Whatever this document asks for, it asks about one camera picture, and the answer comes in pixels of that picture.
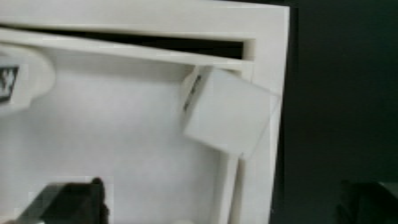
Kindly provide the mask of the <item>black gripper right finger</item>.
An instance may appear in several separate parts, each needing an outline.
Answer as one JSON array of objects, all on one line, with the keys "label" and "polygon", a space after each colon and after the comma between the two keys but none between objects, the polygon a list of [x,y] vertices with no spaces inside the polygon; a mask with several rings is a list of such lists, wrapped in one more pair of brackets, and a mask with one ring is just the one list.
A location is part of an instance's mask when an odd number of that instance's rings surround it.
[{"label": "black gripper right finger", "polygon": [[333,224],[398,224],[398,182],[340,182]]}]

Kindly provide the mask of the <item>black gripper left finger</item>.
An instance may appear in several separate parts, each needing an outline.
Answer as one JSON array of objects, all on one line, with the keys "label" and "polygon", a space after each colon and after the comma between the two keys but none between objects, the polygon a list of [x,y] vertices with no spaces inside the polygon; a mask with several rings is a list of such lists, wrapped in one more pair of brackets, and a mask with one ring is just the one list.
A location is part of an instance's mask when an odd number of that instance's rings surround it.
[{"label": "black gripper left finger", "polygon": [[95,177],[44,186],[13,224],[108,224],[108,215],[104,184]]}]

